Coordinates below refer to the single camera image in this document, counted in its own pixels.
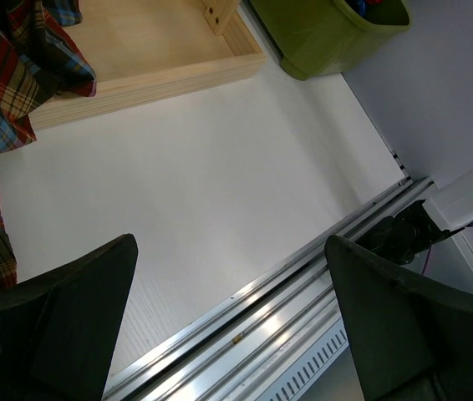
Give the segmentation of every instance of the white wall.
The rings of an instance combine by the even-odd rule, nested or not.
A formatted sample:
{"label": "white wall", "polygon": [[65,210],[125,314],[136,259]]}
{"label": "white wall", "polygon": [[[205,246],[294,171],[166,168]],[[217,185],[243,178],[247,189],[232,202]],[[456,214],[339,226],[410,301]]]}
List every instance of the white wall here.
{"label": "white wall", "polygon": [[473,167],[473,1],[409,7],[412,29],[344,77],[411,175],[442,187]]}

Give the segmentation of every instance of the green bin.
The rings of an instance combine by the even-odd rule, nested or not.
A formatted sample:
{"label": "green bin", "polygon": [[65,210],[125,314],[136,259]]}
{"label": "green bin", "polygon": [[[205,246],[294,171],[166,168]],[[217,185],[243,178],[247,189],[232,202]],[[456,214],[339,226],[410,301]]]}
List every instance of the green bin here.
{"label": "green bin", "polygon": [[296,79],[346,71],[411,25],[402,0],[368,6],[365,18],[345,0],[251,0]]}

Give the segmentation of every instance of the white surface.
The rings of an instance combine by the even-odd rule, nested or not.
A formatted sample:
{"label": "white surface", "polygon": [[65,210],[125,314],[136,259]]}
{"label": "white surface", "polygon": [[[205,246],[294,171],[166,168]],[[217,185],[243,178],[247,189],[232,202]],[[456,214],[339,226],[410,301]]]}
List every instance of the white surface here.
{"label": "white surface", "polygon": [[440,189],[423,206],[441,230],[458,230],[473,221],[473,169]]}
{"label": "white surface", "polygon": [[111,374],[403,178],[341,75],[254,79],[38,132],[0,155],[20,280],[131,232]]}

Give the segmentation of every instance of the wooden shelf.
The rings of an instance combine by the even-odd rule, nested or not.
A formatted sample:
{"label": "wooden shelf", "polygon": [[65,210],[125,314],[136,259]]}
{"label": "wooden shelf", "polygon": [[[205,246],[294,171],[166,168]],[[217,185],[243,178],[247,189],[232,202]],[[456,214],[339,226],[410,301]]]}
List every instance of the wooden shelf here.
{"label": "wooden shelf", "polygon": [[84,0],[83,22],[66,31],[97,74],[97,94],[51,99],[30,114],[33,127],[85,119],[254,75],[266,60],[257,42],[237,12],[216,35],[207,21],[211,4],[212,0]]}

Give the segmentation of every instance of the black plastic part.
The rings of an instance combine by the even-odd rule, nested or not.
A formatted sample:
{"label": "black plastic part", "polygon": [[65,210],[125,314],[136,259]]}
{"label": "black plastic part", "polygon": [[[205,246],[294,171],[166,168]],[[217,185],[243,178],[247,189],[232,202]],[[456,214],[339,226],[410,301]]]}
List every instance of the black plastic part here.
{"label": "black plastic part", "polygon": [[122,236],[0,292],[0,400],[101,400],[137,256]]}
{"label": "black plastic part", "polygon": [[385,217],[357,243],[388,261],[405,265],[411,263],[417,253],[460,231],[440,230],[426,213],[423,203],[418,200],[396,217]]}
{"label": "black plastic part", "polygon": [[473,400],[473,295],[342,237],[325,251],[365,399]]}

